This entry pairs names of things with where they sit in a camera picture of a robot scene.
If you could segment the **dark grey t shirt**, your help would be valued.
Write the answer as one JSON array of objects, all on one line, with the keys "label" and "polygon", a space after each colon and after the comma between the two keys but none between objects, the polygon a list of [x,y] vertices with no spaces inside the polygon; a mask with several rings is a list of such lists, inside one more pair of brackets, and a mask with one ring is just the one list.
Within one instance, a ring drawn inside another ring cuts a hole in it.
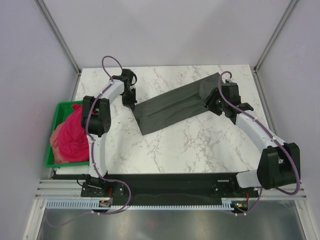
[{"label": "dark grey t shirt", "polygon": [[148,135],[205,113],[204,102],[218,87],[219,76],[217,72],[137,104],[132,112],[141,134]]}]

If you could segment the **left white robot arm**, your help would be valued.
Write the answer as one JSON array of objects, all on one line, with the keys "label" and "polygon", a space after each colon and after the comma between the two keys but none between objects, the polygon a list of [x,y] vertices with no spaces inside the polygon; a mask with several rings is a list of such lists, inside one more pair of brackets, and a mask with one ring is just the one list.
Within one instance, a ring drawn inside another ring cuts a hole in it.
[{"label": "left white robot arm", "polygon": [[92,191],[99,197],[106,196],[110,185],[106,182],[108,168],[106,163],[106,138],[111,128],[111,104],[121,96],[122,105],[130,110],[137,103],[137,76],[129,69],[121,75],[113,75],[107,85],[96,96],[85,96],[82,100],[81,126],[86,133],[89,147],[90,177],[100,178],[92,185]]}]

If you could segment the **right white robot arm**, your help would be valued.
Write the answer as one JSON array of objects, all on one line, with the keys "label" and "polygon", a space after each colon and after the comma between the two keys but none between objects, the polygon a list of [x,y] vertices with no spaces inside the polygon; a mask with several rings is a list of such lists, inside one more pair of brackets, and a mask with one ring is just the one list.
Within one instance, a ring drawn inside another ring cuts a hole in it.
[{"label": "right white robot arm", "polygon": [[260,152],[256,170],[239,172],[229,184],[235,197],[242,196],[247,188],[276,189],[286,195],[300,190],[300,149],[287,143],[261,122],[253,107],[242,103],[238,87],[214,88],[204,102],[204,107],[220,116],[224,114],[238,126]]}]

